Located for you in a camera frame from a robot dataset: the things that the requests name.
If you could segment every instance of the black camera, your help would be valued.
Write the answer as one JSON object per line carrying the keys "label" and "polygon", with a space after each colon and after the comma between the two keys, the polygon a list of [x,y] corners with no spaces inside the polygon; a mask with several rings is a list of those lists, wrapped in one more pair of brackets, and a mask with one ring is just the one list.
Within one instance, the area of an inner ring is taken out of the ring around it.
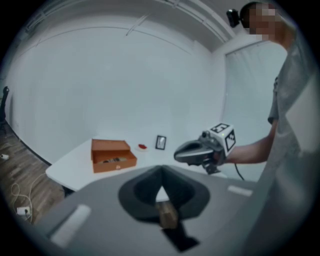
{"label": "black camera", "polygon": [[240,17],[238,11],[235,9],[230,9],[226,12],[231,28],[235,28],[240,22]]}

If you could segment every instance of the white curtain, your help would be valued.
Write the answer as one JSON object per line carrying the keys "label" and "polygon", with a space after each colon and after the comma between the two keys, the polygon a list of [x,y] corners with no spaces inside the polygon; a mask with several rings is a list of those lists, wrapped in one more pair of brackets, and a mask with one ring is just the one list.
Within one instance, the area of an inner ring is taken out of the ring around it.
{"label": "white curtain", "polygon": [[[273,99],[274,81],[287,57],[278,44],[260,42],[226,56],[226,95],[222,121],[234,125],[238,146],[265,137],[271,128],[268,116]],[[257,181],[265,167],[238,164],[245,180]],[[230,178],[239,179],[234,164],[220,169]]]}

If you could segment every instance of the orange box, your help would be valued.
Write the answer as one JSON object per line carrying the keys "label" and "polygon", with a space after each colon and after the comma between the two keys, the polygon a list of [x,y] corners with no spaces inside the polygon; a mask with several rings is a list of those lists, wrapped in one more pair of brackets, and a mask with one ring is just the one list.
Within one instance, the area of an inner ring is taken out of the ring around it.
{"label": "orange box", "polygon": [[[126,158],[126,160],[103,162],[115,158]],[[121,170],[137,164],[137,158],[124,140],[92,139],[91,160],[94,173]]]}

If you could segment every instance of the power outlet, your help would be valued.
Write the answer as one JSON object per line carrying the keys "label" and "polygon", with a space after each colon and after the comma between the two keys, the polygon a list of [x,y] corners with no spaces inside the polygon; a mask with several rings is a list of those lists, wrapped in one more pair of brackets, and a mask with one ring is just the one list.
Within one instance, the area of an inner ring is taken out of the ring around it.
{"label": "power outlet", "polygon": [[18,207],[16,209],[16,213],[21,216],[23,219],[27,219],[30,217],[31,213],[30,213],[30,207]]}

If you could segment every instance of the white label sticker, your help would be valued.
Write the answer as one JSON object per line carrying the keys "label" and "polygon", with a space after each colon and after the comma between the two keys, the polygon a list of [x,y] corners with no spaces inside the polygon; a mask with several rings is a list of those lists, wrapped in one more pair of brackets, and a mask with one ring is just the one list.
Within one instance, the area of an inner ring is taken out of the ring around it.
{"label": "white label sticker", "polygon": [[245,188],[242,188],[239,186],[233,186],[233,185],[230,185],[228,187],[228,191],[236,193],[238,195],[246,196],[246,197],[250,197],[253,193],[253,191],[250,189],[245,189]]}
{"label": "white label sticker", "polygon": [[91,209],[89,206],[80,204],[76,210],[64,221],[61,226],[51,235],[50,240],[61,248],[67,248],[78,230],[89,218]]}

